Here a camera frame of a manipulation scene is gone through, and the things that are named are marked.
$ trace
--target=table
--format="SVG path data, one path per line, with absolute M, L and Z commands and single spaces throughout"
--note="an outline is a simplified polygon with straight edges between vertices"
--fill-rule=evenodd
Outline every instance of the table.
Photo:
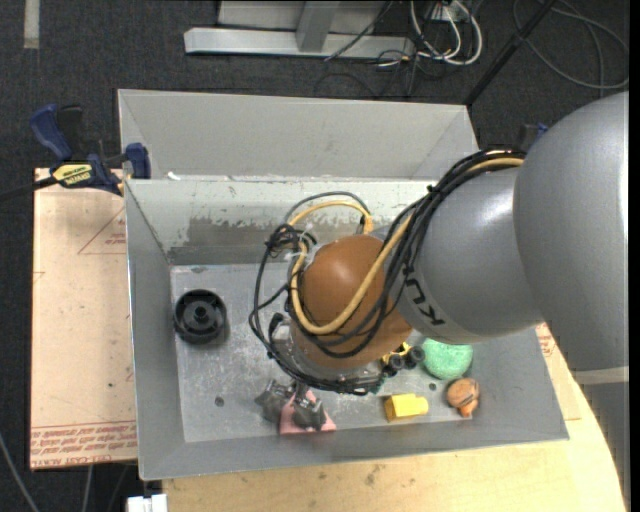
M 60 297 L 68 296 L 71 287 L 77 312 L 87 308 L 94 312 L 104 311 L 102 308 L 96 309 L 96 306 L 103 305 L 107 300 L 126 304 L 125 256 L 118 247 L 121 244 L 115 242 L 121 237 L 117 236 L 117 229 L 110 230 L 119 226 L 121 200 L 96 191 L 66 191 L 59 188 L 42 190 L 36 197 L 36 250 L 49 247 L 47 240 L 50 241 L 50 237 L 57 237 L 60 242 L 60 233 L 67 233 L 67 238 L 62 240 L 65 244 L 60 246 L 66 247 L 69 252 L 69 268 L 78 271 L 68 273 L 75 278 L 70 277 L 65 287 L 58 286 Z M 79 208 L 82 208 L 82 215 L 74 215 Z M 52 228 L 52 224 L 58 226 L 57 230 Z M 79 250 L 69 251 L 75 247 L 74 244 Z M 47 274 L 42 272 L 50 268 L 55 251 L 41 251 L 38 254 L 37 265 L 34 266 L 36 291 L 54 274 L 51 271 L 46 277 Z M 103 286 L 109 283 L 111 294 L 108 297 L 104 294 L 105 289 L 96 294 L 95 289 L 85 286 L 86 277 L 85 281 L 80 277 L 92 274 L 83 274 L 77 263 L 85 261 L 101 265 L 101 258 L 112 262 L 106 270 L 103 269 L 106 275 L 101 281 Z M 53 314 L 47 309 L 50 303 L 37 299 L 34 301 L 34 321 L 40 322 L 41 334 L 52 334 L 46 326 L 47 318 Z M 56 343 L 59 344 L 56 357 L 51 358 L 50 352 L 43 351 L 42 343 L 47 336 L 34 339 L 32 418 L 42 417 L 47 411 L 53 412 L 57 424 L 66 425 L 67 437 L 48 446 L 51 449 L 58 448 L 57 454 L 49 454 L 49 458 L 32 456 L 31 467 L 131 459 L 135 439 L 129 439 L 123 446 L 115 446 L 119 444 L 116 440 L 105 441 L 101 443 L 104 445 L 102 448 L 95 448 L 98 444 L 96 439 L 82 444 L 78 433 L 69 434 L 74 430 L 81 431 L 80 424 L 87 423 L 87 418 L 131 428 L 134 417 L 128 415 L 133 404 L 133 386 L 126 373 L 126 369 L 130 368 L 131 353 L 126 333 L 118 331 L 122 326 L 126 327 L 126 315 L 120 315 L 122 318 L 118 318 L 117 325 L 113 324 L 114 332 L 119 332 L 115 344 L 112 344 L 113 337 L 87 343 L 88 340 L 79 339 L 78 333 L 83 332 L 83 326 L 87 324 L 93 325 L 94 329 L 96 325 L 102 325 L 100 319 L 96 320 L 95 315 L 80 316 L 71 322 L 72 315 L 64 307 L 61 306 L 62 316 L 56 318 L 59 326 L 55 334 Z M 83 347 L 80 355 L 76 350 L 79 344 Z M 76 371 L 78 360 L 84 362 L 85 368 L 95 365 L 101 371 Z M 569 441 L 165 480 L 162 487 L 168 494 L 170 510 L 624 510 L 611 455 L 584 395 L 571 378 L 559 350 L 553 350 L 546 360 L 563 416 L 567 420 L 571 437 Z M 65 379 L 57 380 L 55 390 L 48 379 L 52 375 L 65 376 Z M 65 400 L 76 405 L 65 404 Z M 38 446 L 42 442 L 42 437 L 33 436 L 35 432 L 37 428 L 32 428 L 32 447 L 34 443 Z M 116 431 L 105 435 L 130 434 Z M 48 441 L 56 439 L 55 436 L 47 437 Z M 94 445 L 90 453 L 97 454 L 93 455 L 96 458 L 91 461 L 78 457 L 77 452 L 73 451 L 66 453 L 76 456 L 68 456 L 66 461 L 60 456 L 60 450 L 65 447 L 77 449 L 86 448 L 87 445 Z M 60 463 L 34 463 L 35 460 L 59 460 Z

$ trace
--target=black cylindrical object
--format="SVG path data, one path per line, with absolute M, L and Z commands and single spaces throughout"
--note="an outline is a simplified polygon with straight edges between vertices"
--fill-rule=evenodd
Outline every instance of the black cylindrical object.
M 180 337 L 196 345 L 224 341 L 227 308 L 222 299 L 209 290 L 185 293 L 174 308 L 173 320 Z

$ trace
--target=wire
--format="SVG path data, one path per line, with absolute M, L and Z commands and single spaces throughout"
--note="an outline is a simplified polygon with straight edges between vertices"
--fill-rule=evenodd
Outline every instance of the wire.
M 393 2 L 386 2 L 385 5 L 382 7 L 382 9 L 380 10 L 380 13 L 375 17 L 375 19 L 369 23 L 363 30 L 362 32 L 360 32 L 356 37 L 353 38 L 353 40 L 351 40 L 351 42 L 349 42 L 348 44 L 346 44 L 345 46 L 343 46 L 342 48 L 340 48 L 338 51 L 334 52 L 333 54 L 331 54 L 329 57 L 327 57 L 326 59 L 324 59 L 325 62 L 328 62 L 330 60 L 335 59 L 336 57 L 340 57 L 340 55 L 342 55 L 343 53 L 345 53 L 346 51 L 350 50 L 351 48 L 353 48 L 353 46 L 355 46 L 355 44 L 360 41 L 360 39 L 362 39 L 368 32 L 369 30 L 371 30 L 373 27 L 376 26 L 376 24 L 384 17 L 385 14 L 387 14 L 387 12 L 389 12 L 389 9 L 391 9 L 391 5 L 393 4 Z
M 410 2 L 410 9 L 409 9 L 409 13 L 410 13 L 410 18 L 411 18 L 411 23 L 413 25 L 413 29 L 416 32 L 416 34 L 418 35 L 418 37 L 420 38 L 421 42 L 427 47 L 427 49 L 429 50 L 429 52 L 425 52 L 425 51 L 418 51 L 417 55 L 420 57 L 424 57 L 427 59 L 433 59 L 436 61 L 442 61 L 445 62 L 447 64 L 451 64 L 453 66 L 468 66 L 470 64 L 473 64 L 474 62 L 476 62 L 478 60 L 478 58 L 480 57 L 480 55 L 482 54 L 482 47 L 483 47 L 483 39 L 482 39 L 482 31 L 480 30 L 480 25 L 478 24 L 475 16 L 473 16 L 469 10 L 458 0 L 455 0 L 454 2 L 452 2 L 452 5 L 455 5 L 458 9 L 460 9 L 467 17 L 467 19 L 469 20 L 469 22 L 471 23 L 471 26 L 473 28 L 473 34 L 475 36 L 475 52 L 471 57 L 468 57 L 464 60 L 458 60 L 455 57 L 458 55 L 458 53 L 461 50 L 461 45 L 462 45 L 462 36 L 460 35 L 460 31 L 458 30 L 458 27 L 456 25 L 456 23 L 453 21 L 453 19 L 451 18 L 451 14 L 449 13 L 449 10 L 447 8 L 443 8 L 446 17 L 448 18 L 448 23 L 449 25 L 453 28 L 454 34 L 456 36 L 456 48 L 453 51 L 447 50 L 446 52 L 442 53 L 437 51 L 433 45 L 431 45 L 426 38 L 424 37 L 424 31 L 420 28 L 420 25 L 418 23 L 418 18 L 416 16 L 416 11 L 415 11 L 415 2 L 411 1 Z
M 111 493 L 111 498 L 109 498 L 109 504 L 107 505 L 106 512 L 111 512 L 111 510 L 113 509 L 113 506 L 116 504 L 116 500 L 118 499 L 118 491 L 122 486 L 122 482 L 124 482 L 124 477 L 126 476 L 127 471 L 129 470 L 129 467 L 130 466 L 125 465 L 124 469 L 120 473 L 120 476 L 118 477 L 118 481 L 116 482 L 116 486 L 113 488 L 113 492 Z
M 330 196 L 346 196 L 346 197 L 350 197 L 351 199 L 354 199 L 355 201 L 357 201 L 358 204 L 360 206 L 362 206 L 362 208 L 364 208 L 364 210 L 367 213 L 371 213 L 371 211 L 367 207 L 366 203 L 362 199 L 360 199 L 356 194 L 354 194 L 353 192 L 346 192 L 344 190 L 338 190 L 338 191 L 335 191 L 335 192 L 322 192 L 320 194 L 315 194 L 313 196 L 305 197 L 302 201 L 298 201 L 291 208 L 289 208 L 289 210 L 287 211 L 287 213 L 284 216 L 283 222 L 286 223 L 287 220 L 293 215 L 293 212 L 295 212 L 303 204 L 308 203 L 310 201 L 314 201 L 315 199 L 321 199 L 323 197 L 330 197 Z
M 93 465 L 87 470 L 87 483 L 84 487 L 84 498 L 82 500 L 82 512 L 87 512 L 89 506 L 89 494 L 91 493 L 91 479 L 93 477 Z
M 475 164 L 473 167 L 469 169 L 469 172 L 482 170 L 489 166 L 505 165 L 505 166 L 515 167 L 521 164 L 522 164 L 521 159 L 501 158 L 498 161 L 488 160 L 485 162 Z M 300 324 L 302 325 L 302 327 L 304 327 L 306 331 L 315 335 L 333 334 L 335 333 L 336 330 L 340 329 L 349 320 L 349 318 L 353 315 L 356 308 L 358 308 L 365 294 L 371 287 L 373 280 L 378 274 L 378 271 L 382 268 L 382 265 L 384 264 L 384 261 L 387 259 L 387 256 L 389 256 L 391 250 L 400 241 L 401 237 L 404 235 L 405 231 L 409 227 L 411 218 L 412 217 L 409 216 L 400 225 L 400 227 L 393 233 L 391 238 L 385 244 L 383 249 L 380 251 L 380 253 L 376 257 L 375 262 L 369 269 L 369 272 L 367 273 L 362 283 L 360 284 L 360 287 L 351 298 L 351 301 L 349 302 L 349 304 L 344 308 L 344 310 L 338 316 L 336 316 L 335 319 L 333 319 L 331 322 L 325 325 L 319 326 L 312 323 L 305 315 L 301 301 L 300 301 L 300 295 L 298 292 L 298 272 L 301 270 L 302 264 L 304 263 L 305 258 L 307 256 L 306 249 L 303 247 L 300 248 L 300 251 L 301 251 L 300 256 L 298 256 L 298 259 L 296 260 L 296 263 L 294 264 L 293 270 L 292 270 L 294 277 L 291 280 L 291 302 L 292 302 L 294 311 L 296 313 L 297 319 L 299 320 Z
M 434 9 L 435 5 L 436 4 L 434 4 L 432 6 L 431 11 L 429 13 L 429 17 L 427 19 L 429 19 L 431 16 L 433 16 L 433 13 L 435 11 L 435 9 Z M 444 9 L 442 7 L 442 3 L 440 3 L 440 2 L 437 5 L 438 5 L 438 7 L 440 7 L 440 9 L 442 9 L 444 12 L 446 12 L 446 15 L 447 15 L 447 17 L 449 19 L 449 21 L 447 23 L 451 26 L 451 28 L 453 29 L 453 32 L 454 32 L 454 34 L 456 36 L 456 49 L 453 50 L 453 51 L 447 50 L 446 52 L 439 52 L 433 47 L 433 45 L 431 43 L 429 43 L 429 41 L 427 41 L 427 39 L 425 38 L 425 35 L 424 35 L 424 31 L 420 28 L 420 24 L 418 23 L 418 17 L 416 15 L 416 5 L 415 5 L 415 2 L 413 0 L 411 0 L 409 2 L 409 16 L 411 18 L 411 24 L 413 25 L 413 30 L 415 31 L 416 35 L 420 38 L 422 43 L 431 52 L 430 54 L 428 54 L 426 52 L 422 52 L 421 55 L 423 57 L 446 60 L 446 59 L 455 57 L 460 52 L 460 49 L 462 48 L 462 37 L 460 36 L 460 31 L 458 30 L 458 27 L 456 26 L 456 24 L 453 22 L 453 19 L 451 18 L 451 15 L 449 14 L 448 9 Z
M 29 494 L 29 491 L 27 490 L 27 487 L 24 485 L 24 482 L 23 482 L 22 478 L 20 477 L 20 474 L 18 473 L 18 470 L 16 469 L 15 464 L 13 463 L 13 459 L 11 458 L 11 455 L 9 454 L 9 450 L 7 449 L 7 445 L 4 442 L 4 437 L 2 436 L 2 433 L 0 433 L 0 448 L 2 449 L 2 454 L 4 455 L 4 460 L 7 461 L 7 465 L 9 466 L 9 469 L 11 470 L 11 474 L 13 475 L 13 479 L 18 484 L 18 487 L 20 487 L 20 491 L 22 491 L 22 495 L 24 496 L 24 499 L 27 500 L 27 503 L 29 504 L 29 507 L 31 507 L 31 510 L 33 510 L 33 512 L 40 512 L 38 510 L 38 507 L 36 506 L 35 502 L 33 501 L 33 498 L 31 497 L 31 494 Z
M 484 164 L 482 162 L 486 160 L 492 160 L 489 164 Z M 438 205 L 447 197 L 453 190 L 455 190 L 462 183 L 465 183 L 469 179 L 472 179 L 478 174 L 500 170 L 503 168 L 513 167 L 514 165 L 520 165 L 523 161 L 523 154 L 520 152 L 515 152 L 511 150 L 501 150 L 501 151 L 485 151 L 480 152 L 475 155 L 471 155 L 470 157 L 458 162 L 438 183 L 436 187 L 433 187 L 429 194 L 425 196 L 423 199 L 416 201 L 409 208 L 405 209 L 403 213 L 394 220 L 392 223 L 389 234 L 385 239 L 384 245 L 389 243 L 389 240 L 392 236 L 392 233 L 401 221 L 401 216 L 408 213 L 411 210 L 414 210 L 414 214 L 410 219 L 409 227 L 406 230 L 405 235 L 402 237 L 401 242 L 398 244 L 396 251 L 393 254 L 391 262 L 387 266 L 386 275 L 385 275 L 385 285 L 383 288 L 383 292 L 380 294 L 380 297 L 374 304 L 374 306 L 370 309 L 368 314 L 364 319 L 356 326 L 352 331 L 347 334 L 340 336 L 338 339 L 332 341 L 323 341 L 315 337 L 312 333 L 307 332 L 307 337 L 310 341 L 312 341 L 323 353 L 335 358 L 347 358 L 351 357 L 361 350 L 363 350 L 367 344 L 373 339 L 377 330 L 379 329 L 382 321 L 385 318 L 384 308 L 386 308 L 387 298 L 395 285 L 396 280 L 399 276 L 399 273 L 403 267 L 406 269 L 410 269 L 413 267 L 413 263 L 415 261 L 415 257 L 418 254 L 418 250 L 422 245 L 422 241 L 424 236 L 426 235 L 426 231 L 428 228 L 429 221 L 433 212 L 438 207 Z M 295 310 L 291 312 L 292 318 L 298 322 L 296 318 Z M 329 346 L 336 346 L 339 344 L 348 341 L 353 336 L 358 335 L 359 331 L 366 326 L 374 316 L 377 316 L 375 325 L 371 328 L 366 338 L 353 350 L 349 352 L 341 352 L 336 353 L 327 349 Z
M 299 317 L 299 311 L 296 311 L 296 307 L 293 307 L 293 296 L 297 293 L 298 278 L 303 278 L 301 270 L 299 268 L 295 268 L 301 265 L 300 262 L 303 260 L 301 257 L 296 260 L 296 264 L 298 265 L 294 264 L 290 270 L 290 275 L 288 277 L 289 300 L 285 305 L 285 311 L 290 314 L 292 321 L 295 322 L 295 324 L 305 334 L 307 340 L 313 343 L 321 352 L 329 357 L 346 359 L 358 354 L 371 343 L 385 318 L 387 318 L 390 312 L 395 308 L 398 297 L 406 285 L 406 281 L 409 278 L 410 273 L 413 271 L 413 265 L 420 247 L 423 244 L 424 237 L 426 236 L 429 222 L 438 206 L 456 188 L 473 179 L 475 176 L 486 172 L 494 172 L 521 165 L 523 159 L 524 154 L 514 150 L 502 149 L 478 152 L 456 163 L 445 174 L 445 176 L 443 176 L 436 186 L 429 187 L 429 192 L 426 196 L 406 207 L 391 224 L 383 242 L 381 251 L 376 258 L 376 262 L 379 259 L 380 261 L 384 260 L 384 258 L 380 258 L 380 256 L 383 255 L 383 253 L 386 253 L 386 255 L 389 256 L 389 252 L 395 248 L 391 253 L 390 261 L 385 269 L 385 281 L 382 293 L 379 295 L 378 299 L 367 312 L 365 317 L 360 320 L 358 325 L 353 327 L 351 331 L 344 334 L 339 334 L 337 332 L 330 333 L 337 334 L 338 338 L 329 341 L 326 339 L 319 339 L 315 334 L 306 330 L 304 325 L 302 325 L 302 322 L 304 321 L 303 318 L 305 318 L 305 316 L 302 314 Z M 280 356 L 277 346 L 271 339 L 271 333 L 274 329 L 273 326 L 277 325 L 284 319 L 283 315 L 274 315 L 269 328 L 269 336 L 265 336 L 260 324 L 259 312 L 263 307 L 265 307 L 266 303 L 272 303 L 275 298 L 272 297 L 263 304 L 259 303 L 262 276 L 269 255 L 274 249 L 279 250 L 282 247 L 290 249 L 295 247 L 301 252 L 307 251 L 307 246 L 301 245 L 300 243 L 299 233 L 296 232 L 295 228 L 287 223 L 280 225 L 271 235 L 269 240 L 266 242 L 266 250 L 260 263 L 258 276 L 256 278 L 254 308 L 249 316 L 251 329 L 264 344 L 269 357 L 273 358 L 280 368 L 291 378 L 302 381 L 311 387 L 321 390 L 335 391 L 338 393 L 351 393 L 356 395 L 367 394 L 369 391 L 379 386 L 381 383 L 380 379 L 376 382 L 367 384 L 363 384 L 357 378 L 346 382 L 329 381 L 304 374 L 297 368 L 291 367 L 291 363 L 287 362 L 287 360 Z M 401 272 L 404 273 L 403 279 L 400 279 Z M 396 288 L 398 284 L 401 285 L 399 290 Z M 396 297 L 391 304 L 391 308 L 389 308 L 389 298 L 392 290 L 394 290 L 394 295 L 396 295 Z M 278 292 L 276 292 L 277 296 L 283 293 L 283 291 L 284 290 L 281 287 Z M 371 327 L 367 327 L 372 320 L 373 325 Z M 336 352 L 335 350 L 331 350 L 330 347 L 341 345 L 353 339 L 354 336 L 364 336 L 364 338 L 357 346 L 348 351 Z
M 518 29 L 522 28 L 522 24 L 520 23 L 520 19 L 518 18 L 518 14 L 517 14 L 517 6 L 520 0 L 514 0 L 513 2 L 513 19 L 515 21 L 516 27 L 518 27 Z M 562 11 L 560 9 L 557 8 L 552 8 L 551 10 L 553 12 L 555 12 L 556 14 L 560 14 L 561 16 L 566 16 L 568 18 L 573 18 L 576 19 L 578 21 L 581 21 L 582 23 L 584 23 L 585 25 L 587 25 L 587 27 L 593 26 L 596 28 L 599 28 L 600 30 L 602 30 L 603 32 L 606 32 L 607 34 L 609 34 L 612 38 L 614 38 L 619 44 L 620 46 L 623 48 L 624 53 L 626 55 L 629 55 L 629 47 L 626 45 L 626 43 L 611 29 L 605 27 L 604 25 L 602 25 L 601 23 L 598 23 L 597 21 L 594 21 L 592 19 L 586 18 L 584 16 L 582 16 L 578 10 L 571 5 L 569 2 L 567 2 L 566 0 L 560 0 L 560 2 L 565 5 L 567 8 L 571 9 L 574 13 L 570 13 L 570 12 L 566 12 L 566 11 Z M 575 78 L 567 73 L 565 73 L 564 71 L 562 71 L 561 69 L 559 69 L 557 66 L 555 66 L 551 61 L 549 61 L 549 59 L 547 59 L 544 55 L 542 55 L 542 53 L 540 52 L 540 50 L 538 50 L 538 48 L 528 39 L 526 40 L 527 45 L 529 45 L 529 48 L 531 48 L 531 50 L 533 51 L 533 53 L 536 54 L 536 56 L 547 66 L 549 67 L 552 71 L 554 71 L 555 73 L 557 73 L 558 75 L 560 75 L 561 77 L 565 78 L 566 80 L 569 80 L 570 82 L 576 84 L 576 85 L 580 85 L 582 87 L 587 87 L 589 89 L 598 89 L 598 90 L 610 90 L 610 89 L 620 89 L 622 87 L 625 87 L 628 83 L 629 83 L 629 75 L 627 75 L 627 77 L 622 80 L 621 82 L 617 83 L 617 84 L 603 84 L 603 78 L 602 78 L 602 74 L 603 74 L 603 57 L 602 57 L 602 49 L 600 47 L 600 42 L 598 40 L 598 38 L 595 36 L 595 34 L 592 32 L 592 29 L 590 29 L 590 32 L 592 34 L 592 37 L 594 38 L 595 44 L 596 44 L 596 49 L 598 51 L 598 58 L 600 59 L 600 64 L 599 64 L 599 68 L 600 68 L 600 84 L 593 84 L 593 83 L 589 83 L 589 82 L 585 82 L 583 80 L 580 80 L 578 78 Z
M 293 218 L 289 219 L 288 224 L 290 224 L 291 226 L 295 226 L 298 222 L 300 222 L 302 219 L 304 219 L 307 215 L 323 209 L 323 208 L 328 208 L 329 206 L 348 206 L 350 208 L 353 208 L 355 210 L 358 210 L 360 213 L 362 213 L 362 216 L 364 217 L 364 234 L 370 233 L 371 231 L 373 231 L 373 221 L 371 219 L 371 213 L 363 208 L 361 205 L 357 204 L 357 203 L 349 203 L 348 201 L 327 201 L 326 203 L 320 203 L 320 204 L 316 204 L 313 206 L 310 206 L 309 208 L 307 208 L 306 210 L 298 213 L 297 215 L 295 215 Z

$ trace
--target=gray robot arm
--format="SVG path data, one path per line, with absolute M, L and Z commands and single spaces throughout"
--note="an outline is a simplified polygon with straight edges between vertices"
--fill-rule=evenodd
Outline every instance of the gray robot arm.
M 549 324 L 577 371 L 628 363 L 628 92 L 574 112 L 524 164 L 438 208 L 398 308 L 473 343 Z

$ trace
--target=cardboard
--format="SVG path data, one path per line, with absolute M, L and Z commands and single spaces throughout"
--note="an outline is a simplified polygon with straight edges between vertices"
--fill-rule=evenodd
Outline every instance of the cardboard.
M 136 458 L 128 296 L 123 199 L 36 192 L 31 469 Z

